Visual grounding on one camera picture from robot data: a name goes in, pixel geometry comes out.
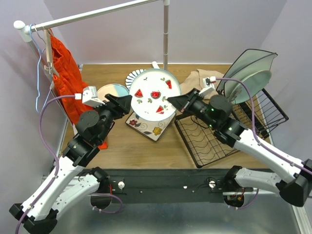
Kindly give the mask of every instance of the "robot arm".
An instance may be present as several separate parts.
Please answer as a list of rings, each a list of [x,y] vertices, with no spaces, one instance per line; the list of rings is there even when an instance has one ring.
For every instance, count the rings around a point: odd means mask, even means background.
[[[131,108],[132,96],[115,97],[107,94],[109,102],[102,102],[95,93],[95,87],[88,87],[82,94],[82,102],[93,106],[93,110],[82,113],[76,125],[78,134],[68,143],[59,159],[58,176],[54,169],[41,186],[22,204],[14,204],[10,213],[22,220],[24,228],[30,234],[48,234],[57,224],[57,220],[85,195],[96,192],[99,187],[107,188],[109,176],[99,167],[90,170],[83,181],[64,191],[69,182],[78,175],[99,152],[98,146],[106,139],[114,126],[114,120],[128,114]],[[33,207],[35,199],[46,189]]]
[[[193,89],[185,95],[169,97],[168,101],[184,115],[195,115],[214,129],[214,135],[220,142],[252,155],[273,171],[265,173],[234,166],[225,176],[224,186],[229,191],[237,191],[241,187],[256,187],[279,193],[284,200],[294,206],[304,205],[312,190],[312,176],[294,167],[294,164],[312,172],[310,159],[302,162],[260,138],[255,139],[252,130],[229,117],[232,105],[222,95],[212,96],[207,104],[203,102],[203,92]],[[262,145],[290,160],[291,163],[277,157]]]

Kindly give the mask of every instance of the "gray wall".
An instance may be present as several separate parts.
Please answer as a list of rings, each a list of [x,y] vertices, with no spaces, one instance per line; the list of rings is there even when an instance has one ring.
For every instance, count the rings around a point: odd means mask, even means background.
[[[35,110],[37,61],[13,22],[40,23],[52,18],[42,1],[5,0],[1,8],[0,232],[11,234],[17,221],[9,214],[9,208],[27,199],[52,165],[52,156],[39,137],[39,115]],[[54,32],[61,38],[58,30]],[[46,77],[41,79],[40,106],[50,86]],[[58,106],[51,105],[45,113],[43,131],[54,150],[64,123],[65,117]]]
[[[127,0],[44,0],[53,18]],[[169,62],[232,63],[259,48],[286,0],[171,0]],[[60,26],[78,63],[162,62],[163,4]]]
[[[312,1],[288,0],[261,48],[279,55],[267,86],[290,120],[273,131],[277,148],[303,160],[312,158]],[[312,221],[312,200],[306,203]]]

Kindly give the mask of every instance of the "black wire rack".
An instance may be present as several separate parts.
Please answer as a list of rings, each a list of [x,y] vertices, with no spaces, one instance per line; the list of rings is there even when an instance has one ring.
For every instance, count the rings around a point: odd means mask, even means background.
[[[255,110],[255,129],[257,135],[263,139],[270,136],[270,132],[289,118],[269,93],[263,89],[253,97]],[[232,118],[252,127],[251,102],[233,105]],[[228,145],[220,143],[203,121],[195,116],[179,115],[175,117],[175,126],[181,135],[197,168],[201,168],[237,152]]]

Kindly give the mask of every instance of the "orange cloth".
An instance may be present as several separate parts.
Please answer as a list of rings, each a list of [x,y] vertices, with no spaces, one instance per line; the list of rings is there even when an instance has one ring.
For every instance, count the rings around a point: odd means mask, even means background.
[[[88,86],[82,81],[80,70],[70,53],[70,51],[63,45],[63,43],[51,35],[51,45],[53,53],[53,64],[57,70],[59,77],[54,75],[53,82],[58,95],[72,95],[75,93],[82,93],[82,90]],[[71,122],[77,124],[79,116],[87,111],[92,110],[92,107],[82,104],[81,100],[74,98],[64,98],[61,100],[64,109]],[[99,147],[106,149],[107,143],[103,143]]]

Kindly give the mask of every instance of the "wooden table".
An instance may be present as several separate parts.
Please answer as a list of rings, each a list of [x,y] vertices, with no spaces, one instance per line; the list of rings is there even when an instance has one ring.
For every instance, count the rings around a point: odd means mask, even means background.
[[[225,73],[229,67],[229,65],[170,64],[168,70],[182,83],[191,71],[196,71],[197,68]],[[149,68],[152,68],[151,64],[84,65],[82,78],[89,85],[94,85],[99,89],[103,85],[111,83],[125,85],[125,78],[130,72]],[[128,127],[125,124],[126,119],[127,116],[116,121],[108,135],[108,149],[101,150],[89,163],[88,168],[96,166],[121,169],[195,168],[173,122],[168,126],[161,139],[153,142]],[[69,126],[63,148],[73,135],[73,130]],[[205,168],[231,168],[233,165],[266,168],[264,164],[242,152],[221,159]]]

